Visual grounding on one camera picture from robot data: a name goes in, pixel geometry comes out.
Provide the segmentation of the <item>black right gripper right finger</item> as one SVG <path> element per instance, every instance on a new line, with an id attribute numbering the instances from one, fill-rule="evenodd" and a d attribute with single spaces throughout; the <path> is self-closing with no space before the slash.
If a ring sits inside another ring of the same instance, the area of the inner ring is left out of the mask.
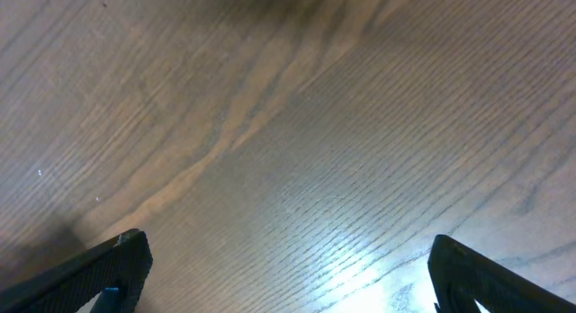
<path id="1" fill-rule="evenodd" d="M 511 272 L 447 235 L 435 236 L 427 260 L 442 313 L 480 308 L 502 313 L 573 312 L 575 305 Z"/>

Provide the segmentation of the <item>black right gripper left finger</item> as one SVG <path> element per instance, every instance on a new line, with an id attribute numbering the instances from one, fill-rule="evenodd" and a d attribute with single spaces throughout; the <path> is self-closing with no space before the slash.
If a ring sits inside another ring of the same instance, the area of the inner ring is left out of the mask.
<path id="1" fill-rule="evenodd" d="M 132 313 L 153 264 L 146 234 L 129 229 L 26 282 L 1 292 L 2 313 Z"/>

